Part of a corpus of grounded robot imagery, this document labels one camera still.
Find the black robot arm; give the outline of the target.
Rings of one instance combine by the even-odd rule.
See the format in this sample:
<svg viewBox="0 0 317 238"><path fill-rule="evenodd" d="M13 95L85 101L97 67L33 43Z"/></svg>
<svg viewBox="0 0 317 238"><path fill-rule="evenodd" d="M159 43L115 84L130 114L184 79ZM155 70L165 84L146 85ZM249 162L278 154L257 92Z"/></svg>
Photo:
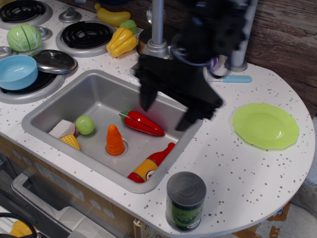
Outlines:
<svg viewBox="0 0 317 238"><path fill-rule="evenodd" d="M185 27L172 39L172 57L141 55L135 76L141 83L140 104L147 111L157 93L180 102L187 112L176 126L185 131L198 119L210 119L222 99L209 86L204 68L216 56L230 56L247 38L244 31L251 0L185 0Z"/></svg>

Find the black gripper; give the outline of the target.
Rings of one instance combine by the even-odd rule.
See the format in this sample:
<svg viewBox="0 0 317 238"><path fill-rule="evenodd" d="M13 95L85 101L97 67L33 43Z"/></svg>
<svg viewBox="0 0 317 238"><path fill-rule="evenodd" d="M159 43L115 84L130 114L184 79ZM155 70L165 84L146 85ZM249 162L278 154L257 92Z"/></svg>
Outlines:
<svg viewBox="0 0 317 238"><path fill-rule="evenodd" d="M139 78L140 105L147 111L162 92L187 108L177 124L176 131L186 131L196 120L210 119L222 106L223 100L206 82L203 66L193 66L177 58L169 59L170 64L160 74L147 73Z"/></svg>

